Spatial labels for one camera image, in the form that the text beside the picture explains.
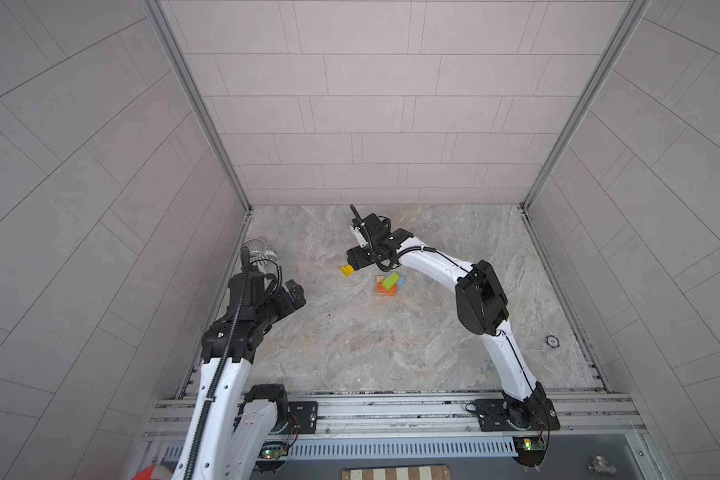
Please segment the green circuit board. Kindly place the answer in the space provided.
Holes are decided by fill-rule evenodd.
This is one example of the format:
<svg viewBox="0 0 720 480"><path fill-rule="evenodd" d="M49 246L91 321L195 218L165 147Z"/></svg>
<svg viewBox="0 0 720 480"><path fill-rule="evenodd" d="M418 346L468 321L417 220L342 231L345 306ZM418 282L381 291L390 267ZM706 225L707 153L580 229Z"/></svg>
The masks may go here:
<svg viewBox="0 0 720 480"><path fill-rule="evenodd" d="M265 442L259 452L258 463L284 461L289 444L282 441Z"/></svg>
<svg viewBox="0 0 720 480"><path fill-rule="evenodd" d="M514 460L524 467L540 466L547 452L547 446L540 437L513 437L517 456Z"/></svg>

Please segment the small metal clamp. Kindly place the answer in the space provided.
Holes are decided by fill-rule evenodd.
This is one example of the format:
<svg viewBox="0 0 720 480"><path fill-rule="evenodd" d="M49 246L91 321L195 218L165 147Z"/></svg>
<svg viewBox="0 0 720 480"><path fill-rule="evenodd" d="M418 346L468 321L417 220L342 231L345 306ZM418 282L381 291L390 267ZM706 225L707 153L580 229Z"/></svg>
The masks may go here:
<svg viewBox="0 0 720 480"><path fill-rule="evenodd" d="M596 455L589 464L589 470L594 475L614 477L617 468L603 456Z"/></svg>

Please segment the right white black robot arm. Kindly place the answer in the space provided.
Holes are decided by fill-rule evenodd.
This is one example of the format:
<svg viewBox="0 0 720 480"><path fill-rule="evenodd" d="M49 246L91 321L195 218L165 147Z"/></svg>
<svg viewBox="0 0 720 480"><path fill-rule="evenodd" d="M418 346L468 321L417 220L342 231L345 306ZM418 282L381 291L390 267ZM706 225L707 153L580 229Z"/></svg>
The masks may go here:
<svg viewBox="0 0 720 480"><path fill-rule="evenodd" d="M477 335L498 372L504 407L502 416L517 430L557 428L556 414L542 384L521 353L507 309L508 299L493 266L469 263L431 247L404 229L391 229L387 217L361 217L350 207L351 230L359 245L347 251L345 274L375 265L383 272L403 266L438 282L455 296L457 318Z"/></svg>

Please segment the grey ribbed ceramic mug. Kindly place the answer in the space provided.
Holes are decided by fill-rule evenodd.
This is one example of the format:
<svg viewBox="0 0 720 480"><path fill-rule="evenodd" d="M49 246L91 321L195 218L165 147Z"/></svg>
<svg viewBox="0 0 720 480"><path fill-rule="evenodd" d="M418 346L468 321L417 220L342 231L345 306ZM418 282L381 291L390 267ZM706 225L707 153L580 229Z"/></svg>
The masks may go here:
<svg viewBox="0 0 720 480"><path fill-rule="evenodd" d="M276 263L278 255L268 248L266 242L259 238L251 238L243 243L250 254L250 263L263 268L266 264Z"/></svg>

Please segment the aluminium mounting rail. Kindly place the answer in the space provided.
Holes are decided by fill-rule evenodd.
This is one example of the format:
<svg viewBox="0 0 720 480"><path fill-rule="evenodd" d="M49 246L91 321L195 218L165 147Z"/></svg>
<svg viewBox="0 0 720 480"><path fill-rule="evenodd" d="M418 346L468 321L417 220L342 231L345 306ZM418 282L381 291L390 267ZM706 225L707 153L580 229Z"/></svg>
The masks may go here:
<svg viewBox="0 0 720 480"><path fill-rule="evenodd" d="M309 437L475 436L478 417L466 410L476 399L496 392L390 395L296 395L297 401L318 404L316 430ZM558 435L645 433L632 398L627 394L563 391L548 395L560 422Z"/></svg>

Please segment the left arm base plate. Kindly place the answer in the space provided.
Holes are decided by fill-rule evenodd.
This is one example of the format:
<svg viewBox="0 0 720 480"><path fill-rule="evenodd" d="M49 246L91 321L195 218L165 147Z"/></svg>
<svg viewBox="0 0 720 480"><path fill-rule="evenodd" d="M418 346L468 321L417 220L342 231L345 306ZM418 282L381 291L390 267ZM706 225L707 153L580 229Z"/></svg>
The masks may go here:
<svg viewBox="0 0 720 480"><path fill-rule="evenodd" d="M318 417L316 401L278 402L277 420L273 434L299 431L300 434L314 434Z"/></svg>

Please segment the red wood block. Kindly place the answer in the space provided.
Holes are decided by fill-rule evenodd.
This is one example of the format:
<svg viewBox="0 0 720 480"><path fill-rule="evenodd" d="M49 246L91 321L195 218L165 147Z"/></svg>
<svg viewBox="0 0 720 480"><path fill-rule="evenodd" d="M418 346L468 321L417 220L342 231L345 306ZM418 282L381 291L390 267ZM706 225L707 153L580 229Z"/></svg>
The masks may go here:
<svg viewBox="0 0 720 480"><path fill-rule="evenodd" d="M397 293L398 286L396 284L385 284L384 282L378 282L376 284L376 295L377 296L386 296L386 297L394 297Z"/></svg>

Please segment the striped wood board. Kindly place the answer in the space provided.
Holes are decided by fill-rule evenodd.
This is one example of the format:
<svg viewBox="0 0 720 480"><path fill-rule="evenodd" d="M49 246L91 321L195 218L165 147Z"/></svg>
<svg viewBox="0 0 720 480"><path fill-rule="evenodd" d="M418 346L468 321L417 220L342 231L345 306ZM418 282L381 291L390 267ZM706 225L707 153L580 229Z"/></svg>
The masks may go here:
<svg viewBox="0 0 720 480"><path fill-rule="evenodd" d="M342 480L451 480L447 465L356 468L344 470Z"/></svg>

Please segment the lime green long block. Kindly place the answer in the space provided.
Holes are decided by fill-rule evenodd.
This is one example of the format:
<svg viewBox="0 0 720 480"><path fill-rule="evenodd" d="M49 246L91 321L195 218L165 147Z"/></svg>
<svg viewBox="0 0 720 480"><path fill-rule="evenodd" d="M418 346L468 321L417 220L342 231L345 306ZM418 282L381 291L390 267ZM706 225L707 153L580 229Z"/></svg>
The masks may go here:
<svg viewBox="0 0 720 480"><path fill-rule="evenodd" d="M385 290L392 290L397 287L400 279L401 277L396 272L392 272L380 282L380 285Z"/></svg>

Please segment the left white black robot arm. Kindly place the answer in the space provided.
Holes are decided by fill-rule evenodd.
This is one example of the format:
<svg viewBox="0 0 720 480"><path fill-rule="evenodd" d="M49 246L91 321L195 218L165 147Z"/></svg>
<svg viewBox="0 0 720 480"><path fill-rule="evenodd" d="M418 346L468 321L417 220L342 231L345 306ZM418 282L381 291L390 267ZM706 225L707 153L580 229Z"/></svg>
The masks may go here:
<svg viewBox="0 0 720 480"><path fill-rule="evenodd" d="M300 431L283 385L245 384L264 336L305 305L303 288L255 267L233 275L228 288L226 313L202 336L197 399L176 479L247 479L276 470Z"/></svg>

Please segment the left green circuit board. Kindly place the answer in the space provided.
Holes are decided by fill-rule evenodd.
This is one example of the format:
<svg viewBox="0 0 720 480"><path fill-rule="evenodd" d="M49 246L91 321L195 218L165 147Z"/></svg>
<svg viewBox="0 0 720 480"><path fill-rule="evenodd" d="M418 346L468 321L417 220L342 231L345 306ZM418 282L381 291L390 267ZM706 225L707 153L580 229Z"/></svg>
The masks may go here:
<svg viewBox="0 0 720 480"><path fill-rule="evenodd" d="M284 461L289 444L282 441L265 442L259 452L258 463Z"/></svg>

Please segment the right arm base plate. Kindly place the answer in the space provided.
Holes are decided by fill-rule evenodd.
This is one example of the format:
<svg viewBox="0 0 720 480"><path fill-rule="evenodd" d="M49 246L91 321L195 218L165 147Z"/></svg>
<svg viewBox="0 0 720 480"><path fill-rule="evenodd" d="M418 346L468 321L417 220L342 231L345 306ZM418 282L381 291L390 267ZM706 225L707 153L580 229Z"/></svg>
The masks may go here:
<svg viewBox="0 0 720 480"><path fill-rule="evenodd" d="M558 431L561 424L552 402L547 399L527 420L512 420L503 399L476 399L465 410L474 415L482 432L491 431Z"/></svg>

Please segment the right green circuit board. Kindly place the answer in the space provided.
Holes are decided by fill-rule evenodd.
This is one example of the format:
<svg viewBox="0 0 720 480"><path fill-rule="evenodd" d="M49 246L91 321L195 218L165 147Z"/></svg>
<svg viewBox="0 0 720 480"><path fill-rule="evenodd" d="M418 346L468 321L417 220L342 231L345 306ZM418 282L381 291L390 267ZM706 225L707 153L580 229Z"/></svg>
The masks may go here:
<svg viewBox="0 0 720 480"><path fill-rule="evenodd" d="M540 437L513 437L517 456L514 460L524 467L540 466L547 452L547 446Z"/></svg>

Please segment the red white object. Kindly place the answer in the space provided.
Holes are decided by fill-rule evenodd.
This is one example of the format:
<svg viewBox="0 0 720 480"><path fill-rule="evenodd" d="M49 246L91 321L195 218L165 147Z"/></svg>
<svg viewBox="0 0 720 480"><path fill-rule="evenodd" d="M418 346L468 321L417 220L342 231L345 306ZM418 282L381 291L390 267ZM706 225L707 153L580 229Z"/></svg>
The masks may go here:
<svg viewBox="0 0 720 480"><path fill-rule="evenodd" d="M139 471L132 480L171 480L173 472L164 465L152 465Z"/></svg>

